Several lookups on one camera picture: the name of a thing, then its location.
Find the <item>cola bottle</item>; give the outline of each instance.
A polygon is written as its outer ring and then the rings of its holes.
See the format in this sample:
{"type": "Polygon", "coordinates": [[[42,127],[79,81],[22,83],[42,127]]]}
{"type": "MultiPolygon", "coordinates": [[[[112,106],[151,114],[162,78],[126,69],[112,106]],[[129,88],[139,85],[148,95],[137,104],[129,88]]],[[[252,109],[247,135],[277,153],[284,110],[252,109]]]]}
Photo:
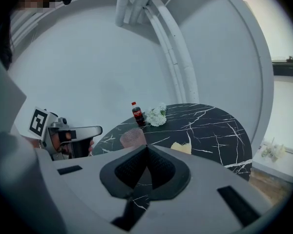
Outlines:
{"type": "Polygon", "coordinates": [[[135,117],[138,125],[143,126],[145,124],[145,119],[143,117],[140,107],[138,107],[135,102],[133,102],[131,105],[132,105],[133,116],[135,117]]]}

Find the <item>pink cup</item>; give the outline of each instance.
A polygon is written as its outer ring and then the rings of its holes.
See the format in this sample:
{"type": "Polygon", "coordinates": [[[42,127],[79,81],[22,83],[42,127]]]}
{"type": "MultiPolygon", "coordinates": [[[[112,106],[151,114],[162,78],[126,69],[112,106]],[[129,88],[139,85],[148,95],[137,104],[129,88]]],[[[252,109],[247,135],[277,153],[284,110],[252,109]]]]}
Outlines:
{"type": "Polygon", "coordinates": [[[125,132],[121,136],[120,141],[124,148],[128,148],[131,146],[141,146],[141,145],[147,144],[145,135],[142,129],[140,128],[133,128],[125,132]]]}

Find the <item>hand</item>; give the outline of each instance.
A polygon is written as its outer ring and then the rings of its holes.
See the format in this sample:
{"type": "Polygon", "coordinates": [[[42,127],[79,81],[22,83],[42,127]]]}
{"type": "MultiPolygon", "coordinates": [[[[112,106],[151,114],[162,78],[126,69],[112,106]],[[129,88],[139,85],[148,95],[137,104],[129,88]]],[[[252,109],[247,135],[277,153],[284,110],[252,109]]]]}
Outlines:
{"type": "MultiPolygon", "coordinates": [[[[71,134],[70,133],[66,133],[65,134],[65,137],[66,139],[70,140],[71,139],[71,134]]],[[[54,135],[51,136],[51,141],[52,141],[52,145],[54,147],[55,150],[58,150],[61,146],[61,142],[60,142],[60,138],[59,138],[59,134],[58,133],[55,133],[54,135]]],[[[91,140],[90,141],[90,145],[89,145],[89,148],[88,148],[88,151],[91,152],[92,151],[92,145],[94,144],[94,141],[91,140]]],[[[65,149],[67,152],[69,151],[68,150],[68,145],[64,145],[62,146],[63,149],[65,149]]]]}

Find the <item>oval table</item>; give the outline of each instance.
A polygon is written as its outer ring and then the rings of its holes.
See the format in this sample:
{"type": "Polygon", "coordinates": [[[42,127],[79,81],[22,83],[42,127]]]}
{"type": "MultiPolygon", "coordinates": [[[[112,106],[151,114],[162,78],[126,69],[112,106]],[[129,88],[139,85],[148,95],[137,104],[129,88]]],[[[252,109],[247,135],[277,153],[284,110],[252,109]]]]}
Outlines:
{"type": "MultiPolygon", "coordinates": [[[[216,161],[245,180],[252,167],[251,144],[241,124],[225,111],[203,104],[175,104],[167,106],[167,121],[163,126],[149,124],[140,127],[148,144],[170,148],[174,142],[191,143],[191,154],[216,161]]],[[[107,133],[95,146],[93,155],[123,149],[120,137],[138,127],[132,117],[107,133]]],[[[134,188],[133,202],[136,220],[149,206],[152,191],[151,175],[146,168],[134,188]]]]}

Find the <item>pipe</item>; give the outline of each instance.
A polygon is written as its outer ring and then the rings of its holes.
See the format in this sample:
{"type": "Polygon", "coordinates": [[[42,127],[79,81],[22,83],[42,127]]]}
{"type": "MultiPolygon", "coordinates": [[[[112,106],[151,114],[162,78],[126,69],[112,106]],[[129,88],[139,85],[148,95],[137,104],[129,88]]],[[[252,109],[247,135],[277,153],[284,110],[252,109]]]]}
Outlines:
{"type": "Polygon", "coordinates": [[[129,25],[135,25],[138,21],[142,8],[146,6],[149,0],[135,0],[132,5],[132,10],[129,18],[129,25]]]}
{"type": "Polygon", "coordinates": [[[127,4],[128,0],[117,0],[115,24],[119,27],[122,27],[124,24],[127,4]]]}
{"type": "Polygon", "coordinates": [[[182,64],[185,70],[188,88],[189,88],[189,102],[190,103],[199,103],[199,91],[197,87],[197,81],[195,76],[195,71],[193,68],[192,60],[185,42],[185,39],[181,33],[181,30],[176,23],[175,19],[168,11],[166,6],[163,4],[161,0],[152,0],[159,13],[161,14],[163,20],[165,21],[167,27],[171,32],[171,36],[173,37],[178,52],[180,54],[182,64]]]}
{"type": "Polygon", "coordinates": [[[179,87],[179,84],[178,84],[178,79],[177,79],[177,76],[175,74],[174,66],[172,64],[171,57],[170,57],[167,45],[166,45],[166,43],[164,41],[163,35],[161,33],[161,30],[159,28],[159,25],[154,20],[154,16],[151,15],[151,13],[150,13],[151,11],[149,11],[149,9],[145,8],[144,11],[145,11],[147,17],[149,18],[153,28],[154,28],[155,34],[157,35],[158,40],[159,40],[159,42],[161,44],[161,47],[162,47],[162,49],[164,51],[164,54],[166,56],[168,66],[169,66],[169,71],[170,71],[170,74],[171,74],[171,77],[172,77],[172,80],[173,80],[173,83],[174,83],[174,87],[175,87],[175,92],[176,92],[176,96],[177,96],[177,102],[179,104],[183,103],[183,100],[182,100],[182,97],[181,97],[181,92],[180,92],[180,87],[179,87]]]}
{"type": "Polygon", "coordinates": [[[174,71],[176,73],[176,76],[177,76],[177,80],[178,80],[178,85],[179,85],[179,88],[180,88],[180,93],[181,93],[181,98],[182,98],[182,103],[186,103],[187,102],[187,97],[186,97],[186,92],[185,92],[185,87],[184,87],[184,83],[183,83],[183,80],[182,80],[182,76],[181,76],[181,73],[180,73],[180,68],[179,68],[179,65],[178,65],[178,62],[177,62],[177,59],[176,59],[176,56],[175,56],[175,52],[170,44],[170,41],[169,41],[169,38],[165,32],[165,29],[163,28],[160,20],[158,19],[158,17],[155,15],[155,13],[152,11],[151,7],[150,6],[146,6],[145,7],[149,13],[151,14],[154,22],[156,23],[157,27],[159,28],[159,31],[163,37],[163,40],[165,42],[165,47],[167,48],[168,50],[168,53],[170,55],[170,59],[171,59],[171,62],[172,62],[172,65],[173,65],[173,68],[174,68],[174,71]]]}

